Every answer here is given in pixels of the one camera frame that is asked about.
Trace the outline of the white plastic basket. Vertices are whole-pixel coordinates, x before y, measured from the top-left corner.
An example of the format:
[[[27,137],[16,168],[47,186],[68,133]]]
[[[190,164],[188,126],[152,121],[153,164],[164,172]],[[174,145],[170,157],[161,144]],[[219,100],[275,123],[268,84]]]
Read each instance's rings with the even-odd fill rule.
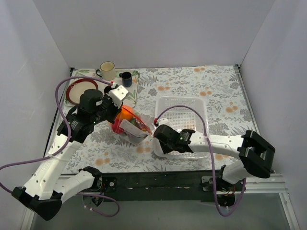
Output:
[[[163,96],[157,99],[155,117],[167,119],[162,122],[180,132],[183,129],[193,129],[203,132],[202,120],[208,126],[206,103],[203,99],[187,96]]]

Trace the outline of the clear zip top bag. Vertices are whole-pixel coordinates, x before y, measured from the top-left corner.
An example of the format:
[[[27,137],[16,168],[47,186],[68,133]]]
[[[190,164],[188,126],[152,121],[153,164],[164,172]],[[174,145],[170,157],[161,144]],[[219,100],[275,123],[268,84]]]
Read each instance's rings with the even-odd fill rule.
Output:
[[[110,123],[110,127],[114,133],[133,145],[139,145],[147,137],[152,136],[155,129],[146,117],[135,110],[130,121],[116,119],[114,123]]]

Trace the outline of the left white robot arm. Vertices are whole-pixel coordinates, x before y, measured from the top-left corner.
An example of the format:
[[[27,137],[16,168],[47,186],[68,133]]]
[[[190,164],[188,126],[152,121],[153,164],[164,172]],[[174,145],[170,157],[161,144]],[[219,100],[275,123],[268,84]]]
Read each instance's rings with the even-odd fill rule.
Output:
[[[114,123],[128,93],[123,86],[108,93],[86,90],[80,96],[79,104],[69,110],[58,127],[47,159],[23,186],[13,189],[12,196],[44,220],[51,220],[62,204],[79,192],[86,189],[100,192],[102,174],[91,166],[81,169],[63,183],[59,177],[71,157],[93,133],[95,125],[103,121]]]

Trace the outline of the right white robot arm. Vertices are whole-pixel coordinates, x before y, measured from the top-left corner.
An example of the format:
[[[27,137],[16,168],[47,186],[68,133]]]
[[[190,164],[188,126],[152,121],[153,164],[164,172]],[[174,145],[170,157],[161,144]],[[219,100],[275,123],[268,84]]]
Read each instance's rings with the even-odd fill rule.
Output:
[[[211,135],[183,129],[177,132],[160,125],[153,134],[155,153],[213,153],[233,157],[236,161],[223,165],[219,174],[209,180],[218,191],[228,190],[247,177],[267,179],[271,175],[275,148],[258,133],[248,130],[241,136]]]

